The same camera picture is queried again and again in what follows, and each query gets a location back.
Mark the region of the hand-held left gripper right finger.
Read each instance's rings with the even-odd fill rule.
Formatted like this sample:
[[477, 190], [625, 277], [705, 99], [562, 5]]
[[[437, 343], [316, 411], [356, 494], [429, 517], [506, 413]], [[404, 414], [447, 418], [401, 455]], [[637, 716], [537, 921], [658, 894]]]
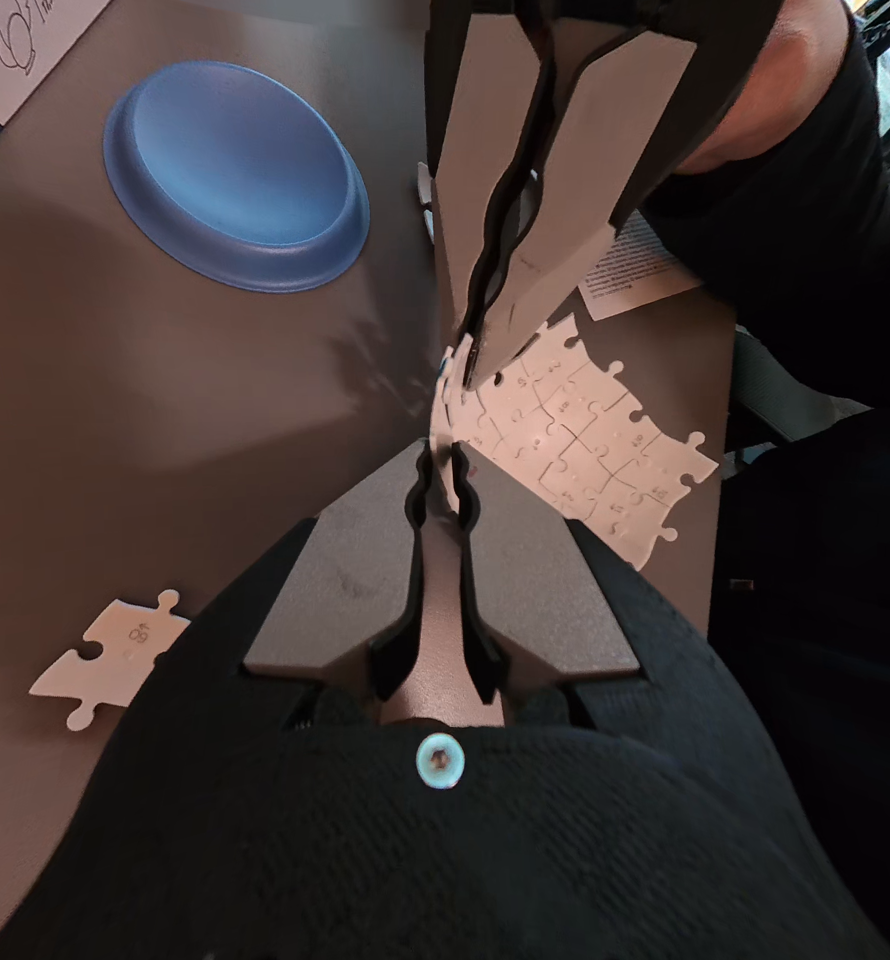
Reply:
[[641, 666], [571, 528], [462, 442], [451, 447], [465, 664], [485, 704], [637, 675]]

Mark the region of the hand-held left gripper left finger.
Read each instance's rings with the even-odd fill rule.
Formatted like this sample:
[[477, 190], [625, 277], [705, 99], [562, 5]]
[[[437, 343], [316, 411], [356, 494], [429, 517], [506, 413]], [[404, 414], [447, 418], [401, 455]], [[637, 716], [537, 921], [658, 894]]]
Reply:
[[420, 438], [321, 511], [243, 665], [388, 701], [415, 666], [433, 464]]

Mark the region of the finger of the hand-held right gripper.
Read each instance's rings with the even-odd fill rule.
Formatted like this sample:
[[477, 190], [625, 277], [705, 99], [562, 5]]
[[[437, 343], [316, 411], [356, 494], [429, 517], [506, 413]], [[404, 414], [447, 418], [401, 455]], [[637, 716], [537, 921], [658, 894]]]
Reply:
[[551, 47], [542, 13], [429, 16], [430, 224], [445, 334], [498, 332], [486, 308], [505, 284], [502, 234], [535, 149]]
[[518, 354], [614, 240], [609, 219], [696, 49], [636, 35], [583, 66], [550, 141], [534, 220], [484, 314], [467, 388]]

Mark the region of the white assembled puzzle ball section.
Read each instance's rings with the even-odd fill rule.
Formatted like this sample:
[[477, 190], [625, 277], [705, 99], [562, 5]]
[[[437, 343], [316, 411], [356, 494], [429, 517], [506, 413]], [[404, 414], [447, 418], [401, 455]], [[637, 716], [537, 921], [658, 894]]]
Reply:
[[622, 371], [620, 361], [595, 365], [569, 315], [542, 324], [519, 357], [450, 402], [438, 377], [428, 439], [451, 511], [451, 447], [461, 442], [643, 570], [658, 540], [678, 536], [666, 520], [691, 490], [682, 478], [700, 484], [717, 462], [701, 450], [702, 433], [678, 440], [643, 414]]

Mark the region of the person's right forearm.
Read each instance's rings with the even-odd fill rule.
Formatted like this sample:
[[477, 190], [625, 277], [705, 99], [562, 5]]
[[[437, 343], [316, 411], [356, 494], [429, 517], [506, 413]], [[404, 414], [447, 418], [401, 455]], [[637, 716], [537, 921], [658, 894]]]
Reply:
[[850, 25], [843, 65], [765, 153], [672, 175], [643, 217], [799, 381], [890, 407], [890, 174], [873, 72]]

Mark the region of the printed cardboard puzzle box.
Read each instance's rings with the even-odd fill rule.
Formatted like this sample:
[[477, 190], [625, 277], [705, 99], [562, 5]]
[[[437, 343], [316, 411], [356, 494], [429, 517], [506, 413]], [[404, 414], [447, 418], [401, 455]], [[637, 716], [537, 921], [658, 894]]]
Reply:
[[0, 133], [107, 1], [0, 1]]

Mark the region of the person's right hand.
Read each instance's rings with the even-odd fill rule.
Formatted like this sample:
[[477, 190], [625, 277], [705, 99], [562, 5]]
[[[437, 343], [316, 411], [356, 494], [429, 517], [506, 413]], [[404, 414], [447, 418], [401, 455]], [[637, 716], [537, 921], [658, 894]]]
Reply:
[[844, 2], [784, 2], [739, 98], [675, 173], [709, 173], [759, 157], [788, 138], [828, 92], [851, 25]]

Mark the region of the white printed instruction sheet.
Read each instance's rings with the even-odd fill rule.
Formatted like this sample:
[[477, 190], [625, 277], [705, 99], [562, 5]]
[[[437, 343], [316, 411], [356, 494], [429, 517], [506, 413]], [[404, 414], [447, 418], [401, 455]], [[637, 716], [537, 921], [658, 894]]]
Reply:
[[606, 255], [583, 278], [579, 292], [591, 319], [598, 322], [701, 285], [635, 211]]

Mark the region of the blue round plastic stand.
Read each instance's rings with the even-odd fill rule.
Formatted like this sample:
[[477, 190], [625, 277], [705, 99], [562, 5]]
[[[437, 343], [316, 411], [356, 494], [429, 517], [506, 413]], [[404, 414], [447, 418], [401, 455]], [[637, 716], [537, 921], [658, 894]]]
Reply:
[[323, 286], [355, 263], [369, 233], [362, 176], [330, 125], [241, 65], [181, 61], [135, 84], [108, 114], [103, 160], [152, 243], [237, 289]]

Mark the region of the grey office chair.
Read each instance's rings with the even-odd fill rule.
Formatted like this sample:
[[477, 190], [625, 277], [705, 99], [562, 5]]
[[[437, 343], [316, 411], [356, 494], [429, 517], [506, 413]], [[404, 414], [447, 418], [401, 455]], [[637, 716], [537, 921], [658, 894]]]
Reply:
[[869, 407], [812, 390], [796, 380], [743, 327], [736, 331], [725, 450], [794, 443]]

